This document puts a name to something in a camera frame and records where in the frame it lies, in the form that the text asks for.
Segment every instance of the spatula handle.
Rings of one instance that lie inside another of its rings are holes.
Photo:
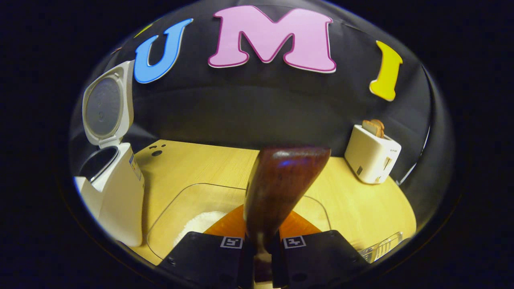
[[[297,202],[321,173],[330,148],[263,149],[253,165],[243,217],[246,234],[265,248]]]

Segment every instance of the wooden table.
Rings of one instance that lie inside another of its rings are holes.
[[[152,156],[157,150],[162,153]],[[187,186],[209,183],[246,188],[258,152],[169,140],[159,140],[138,152],[135,157],[145,178],[144,240],[168,204]],[[338,230],[357,250],[399,231],[404,238],[416,231],[414,212],[395,182],[388,177],[383,184],[364,184],[342,157],[330,158],[305,195],[323,205],[331,228]],[[155,265],[161,261],[146,242],[131,249]]]

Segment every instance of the bread slice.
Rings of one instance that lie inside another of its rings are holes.
[[[384,130],[384,129],[385,129],[384,124],[383,124],[380,120],[378,120],[378,119],[372,119],[372,120],[370,120],[370,121],[371,121],[371,122],[374,122],[374,123],[376,123],[376,124],[378,124],[378,125],[382,128],[382,130]]]
[[[383,134],[382,127],[374,122],[370,122],[369,120],[362,121],[362,128],[369,131],[376,137],[380,137]]]

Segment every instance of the letter m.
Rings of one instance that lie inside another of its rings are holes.
[[[320,73],[333,73],[336,63],[330,58],[328,25],[332,19],[323,14],[293,9],[278,22],[273,22],[255,6],[237,6],[218,11],[221,18],[218,47],[209,58],[216,68],[245,64],[248,53],[241,50],[241,35],[264,63],[271,62],[292,35],[292,49],[284,61],[296,68]]]

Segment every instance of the blue letter u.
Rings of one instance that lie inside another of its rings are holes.
[[[139,45],[136,49],[136,60],[134,61],[134,78],[137,82],[152,82],[161,78],[171,69],[173,64],[175,64],[180,51],[180,42],[182,40],[184,27],[191,22],[193,22],[192,18],[179,22],[164,31],[164,34],[168,35],[164,46],[164,54],[162,55],[161,60],[155,65],[151,66],[148,63],[148,60],[150,57],[152,43],[158,36],[155,35]]]

